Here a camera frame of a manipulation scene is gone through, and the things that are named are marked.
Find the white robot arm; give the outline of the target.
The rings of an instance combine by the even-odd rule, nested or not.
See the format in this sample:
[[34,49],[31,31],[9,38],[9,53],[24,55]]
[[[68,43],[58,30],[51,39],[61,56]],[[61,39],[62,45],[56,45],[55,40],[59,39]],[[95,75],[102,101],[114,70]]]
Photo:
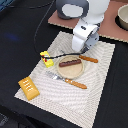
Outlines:
[[86,52],[99,40],[97,33],[110,0],[56,0],[57,14],[62,19],[78,18],[73,29],[72,49]]

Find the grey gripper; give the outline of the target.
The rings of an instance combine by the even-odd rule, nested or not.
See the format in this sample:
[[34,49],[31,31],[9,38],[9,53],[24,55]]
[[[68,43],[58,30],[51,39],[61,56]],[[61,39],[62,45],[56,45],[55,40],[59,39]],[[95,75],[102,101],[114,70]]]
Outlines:
[[85,53],[90,50],[99,40],[99,34],[94,33],[89,36],[89,38],[85,41],[83,48],[81,49],[81,53]]

